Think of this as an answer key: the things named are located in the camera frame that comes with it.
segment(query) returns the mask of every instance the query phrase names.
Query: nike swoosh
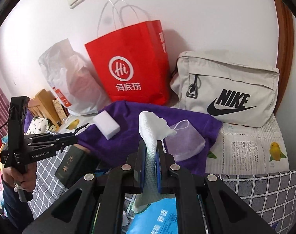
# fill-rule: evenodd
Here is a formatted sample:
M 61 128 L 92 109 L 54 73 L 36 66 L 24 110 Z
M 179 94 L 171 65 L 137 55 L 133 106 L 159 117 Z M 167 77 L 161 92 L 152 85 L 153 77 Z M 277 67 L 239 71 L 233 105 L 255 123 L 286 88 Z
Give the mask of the nike swoosh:
M 243 107 L 243 108 L 235 108 L 235 109 L 217 109 L 215 107 L 216 99 L 214 99 L 214 101 L 212 103 L 210 103 L 210 105 L 208 106 L 208 109 L 207 109 L 208 113 L 212 116 L 219 116 L 219 115 L 223 115 L 223 114 L 241 112 L 241 111 L 256 107 L 256 106 L 251 106 L 251 107 Z

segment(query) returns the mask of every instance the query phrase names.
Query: gray checkered blanket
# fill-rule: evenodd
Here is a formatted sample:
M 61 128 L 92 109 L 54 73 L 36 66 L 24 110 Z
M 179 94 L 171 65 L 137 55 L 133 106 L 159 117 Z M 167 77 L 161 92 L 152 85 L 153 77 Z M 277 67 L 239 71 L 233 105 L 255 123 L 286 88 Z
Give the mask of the gray checkered blanket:
M 34 218 L 43 213 L 66 191 L 64 185 L 54 176 L 67 148 L 55 157 L 38 162 L 37 183 L 33 200 L 29 202 Z M 277 233 L 285 234 L 292 225 L 296 210 L 296 170 L 258 175 L 219 175 L 219 177 Z M 129 224 L 135 214 L 131 204 L 136 195 L 126 194 L 124 210 Z M 126 233 L 128 226 L 122 228 Z

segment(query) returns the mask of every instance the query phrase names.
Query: haidilao logo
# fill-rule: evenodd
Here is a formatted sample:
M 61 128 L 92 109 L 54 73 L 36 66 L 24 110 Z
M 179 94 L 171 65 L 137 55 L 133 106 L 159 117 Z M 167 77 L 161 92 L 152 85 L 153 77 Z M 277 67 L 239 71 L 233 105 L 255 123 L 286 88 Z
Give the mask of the haidilao logo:
M 111 75 L 119 81 L 129 81 L 134 75 L 132 64 L 122 56 L 115 56 L 109 61 Z

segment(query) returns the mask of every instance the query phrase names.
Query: white wall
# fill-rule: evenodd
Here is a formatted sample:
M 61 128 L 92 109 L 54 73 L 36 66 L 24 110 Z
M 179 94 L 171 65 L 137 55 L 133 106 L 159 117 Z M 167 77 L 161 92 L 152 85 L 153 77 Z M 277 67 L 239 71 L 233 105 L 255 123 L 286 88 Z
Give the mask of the white wall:
M 96 38 L 105 1 L 85 0 L 71 10 L 67 0 L 21 0 L 0 28 L 0 71 L 10 93 L 33 97 L 40 89 L 49 89 L 37 60 L 65 38 L 93 70 L 84 44 Z M 247 53 L 275 66 L 278 34 L 273 0 L 126 1 L 143 10 L 137 9 L 141 20 L 161 20 L 172 67 L 180 52 L 200 49 Z M 129 8 L 122 16 L 127 23 L 136 23 Z M 101 33 L 113 29 L 108 9 Z
M 294 55 L 288 85 L 276 114 L 285 146 L 288 150 L 290 169 L 296 169 L 296 18 L 294 20 Z

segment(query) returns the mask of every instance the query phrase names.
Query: nike logo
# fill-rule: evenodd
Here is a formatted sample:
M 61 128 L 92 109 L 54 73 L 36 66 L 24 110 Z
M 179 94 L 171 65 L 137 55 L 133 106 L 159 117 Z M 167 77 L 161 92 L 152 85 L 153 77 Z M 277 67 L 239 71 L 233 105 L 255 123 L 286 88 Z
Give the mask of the nike logo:
M 251 96 L 250 94 L 223 89 L 219 98 L 214 99 L 214 101 L 212 103 L 210 103 L 210 105 L 207 108 L 207 111 L 212 116 L 219 116 L 219 115 L 223 115 L 223 114 L 236 113 L 236 112 L 241 112 L 244 110 L 254 108 L 256 106 L 252 106 L 252 107 L 245 107 L 244 106 L 244 104 L 248 102 L 247 99 L 250 96 Z M 217 109 L 215 107 L 215 104 L 229 106 L 229 107 L 235 107 L 235 108 L 233 108 L 233 109 Z
M 241 111 L 248 110 L 248 109 L 256 107 L 256 106 L 251 106 L 251 107 L 244 107 L 243 106 L 243 107 L 234 108 L 234 109 L 217 109 L 215 107 L 216 99 L 214 99 L 214 101 L 212 103 L 210 103 L 210 105 L 208 106 L 208 109 L 207 109 L 208 114 L 210 114 L 212 116 L 219 116 L 219 115 L 223 115 L 223 114 L 241 112 Z

